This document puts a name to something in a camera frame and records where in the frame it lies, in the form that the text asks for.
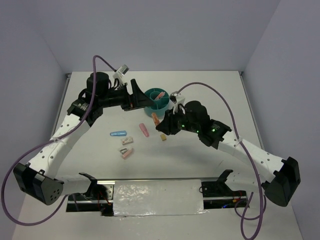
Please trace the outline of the yellow eraser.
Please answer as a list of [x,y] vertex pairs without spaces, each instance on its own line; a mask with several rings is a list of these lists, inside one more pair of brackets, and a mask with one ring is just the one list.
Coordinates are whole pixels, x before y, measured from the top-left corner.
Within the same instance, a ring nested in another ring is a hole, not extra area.
[[160,138],[161,138],[162,141],[166,141],[167,140],[167,137],[164,134],[161,134]]

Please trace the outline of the pink translucent case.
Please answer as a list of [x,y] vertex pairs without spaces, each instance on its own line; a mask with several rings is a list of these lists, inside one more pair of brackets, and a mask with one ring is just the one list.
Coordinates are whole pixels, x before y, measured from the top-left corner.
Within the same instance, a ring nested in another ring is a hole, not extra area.
[[142,131],[142,133],[144,134],[145,137],[148,138],[150,136],[144,123],[140,123],[139,124],[139,128],[140,128],[140,130]]

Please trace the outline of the blue translucent stapler case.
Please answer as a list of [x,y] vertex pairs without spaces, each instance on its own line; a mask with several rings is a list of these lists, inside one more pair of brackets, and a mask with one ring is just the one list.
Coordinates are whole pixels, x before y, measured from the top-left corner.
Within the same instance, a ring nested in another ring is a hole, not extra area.
[[125,130],[112,131],[109,135],[111,137],[122,137],[127,136],[127,132]]

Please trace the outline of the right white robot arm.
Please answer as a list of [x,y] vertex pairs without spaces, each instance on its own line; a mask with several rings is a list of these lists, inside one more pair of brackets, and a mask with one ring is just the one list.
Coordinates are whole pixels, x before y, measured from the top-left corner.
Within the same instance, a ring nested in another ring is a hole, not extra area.
[[257,170],[259,180],[248,183],[238,180],[239,173],[225,170],[217,184],[217,190],[223,196],[230,195],[238,185],[243,185],[250,192],[262,190],[272,203],[286,207],[301,182],[296,159],[273,155],[238,137],[229,126],[212,119],[199,101],[193,100],[185,106],[179,105],[177,109],[166,110],[156,129],[167,136],[180,131],[195,133],[205,146],[227,153]]

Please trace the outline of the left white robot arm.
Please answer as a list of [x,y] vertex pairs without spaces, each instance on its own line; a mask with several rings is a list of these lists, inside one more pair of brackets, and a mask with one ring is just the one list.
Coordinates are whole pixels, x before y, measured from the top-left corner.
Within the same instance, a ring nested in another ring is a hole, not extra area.
[[52,205],[61,195],[79,193],[91,200],[104,187],[95,177],[80,172],[75,177],[59,177],[58,170],[76,142],[93,126],[103,114],[104,108],[120,106],[124,111],[153,106],[154,102],[131,79],[132,94],[119,78],[111,85],[109,75],[91,73],[86,88],[67,110],[60,127],[51,137],[49,144],[28,163],[18,163],[13,174],[19,188],[45,205]]

